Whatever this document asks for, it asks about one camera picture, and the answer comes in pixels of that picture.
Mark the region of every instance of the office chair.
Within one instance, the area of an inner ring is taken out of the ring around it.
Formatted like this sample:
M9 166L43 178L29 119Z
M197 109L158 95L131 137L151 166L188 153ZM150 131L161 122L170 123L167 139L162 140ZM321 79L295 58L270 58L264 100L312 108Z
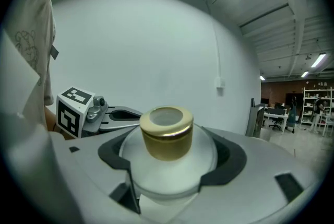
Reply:
M268 110L268 113L284 115L285 114L285 109L284 109L284 106L282 106L280 103L276 103L275 108L271 109L270 111ZM274 130L275 127L277 127L279 130L281 130L280 125L283 122L283 118L276 118L276 119L272 119L272 120L275 121L275 122L274 122L273 125L269 125L269 127L272 127L272 130Z

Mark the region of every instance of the ceiling light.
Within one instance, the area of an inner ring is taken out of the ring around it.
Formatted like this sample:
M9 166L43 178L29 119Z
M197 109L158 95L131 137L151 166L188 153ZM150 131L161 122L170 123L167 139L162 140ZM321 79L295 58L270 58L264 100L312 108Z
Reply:
M302 77L305 77L308 74L308 71L305 71L302 75Z
M326 56L325 53L320 53L318 59L314 62L314 64L311 67L312 68L316 67L325 56Z

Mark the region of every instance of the white wall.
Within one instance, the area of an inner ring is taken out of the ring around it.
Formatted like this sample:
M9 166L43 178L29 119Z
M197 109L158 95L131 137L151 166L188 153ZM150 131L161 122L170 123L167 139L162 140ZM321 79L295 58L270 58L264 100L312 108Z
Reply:
M251 98L260 102L257 56L236 26L215 21L226 79L226 89L217 91L216 40L202 0L53 0L53 6L54 95L75 85L142 112L180 105L199 125L245 134Z

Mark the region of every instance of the white shirt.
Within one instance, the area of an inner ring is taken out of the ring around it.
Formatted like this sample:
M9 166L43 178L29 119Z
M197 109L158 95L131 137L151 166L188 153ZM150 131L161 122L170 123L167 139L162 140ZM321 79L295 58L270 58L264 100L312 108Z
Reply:
M16 49L40 76L23 115L45 125L44 106L53 104L49 62L55 24L51 0L13 0L3 26Z

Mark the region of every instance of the cable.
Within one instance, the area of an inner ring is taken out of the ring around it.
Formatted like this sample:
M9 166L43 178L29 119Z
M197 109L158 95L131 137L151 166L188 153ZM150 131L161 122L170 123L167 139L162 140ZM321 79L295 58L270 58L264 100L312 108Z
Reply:
M217 69L218 69L217 72L218 72L218 77L221 78L220 51L219 51L219 46L218 46L218 38L217 38L216 27L215 27L215 24L214 24L213 16L212 16L212 13L211 13L211 9L210 9L210 7L208 5L208 2L207 2L207 0L204 0L204 2L205 2L205 5L208 8L208 12L210 14L210 19L211 19L211 22L212 22L212 27L213 27L213 32L214 32L214 38L216 40Z
M318 46L318 48L319 48L321 51L323 51L323 50L320 48L320 46L319 46L319 39L317 39L316 41L317 41L317 46Z

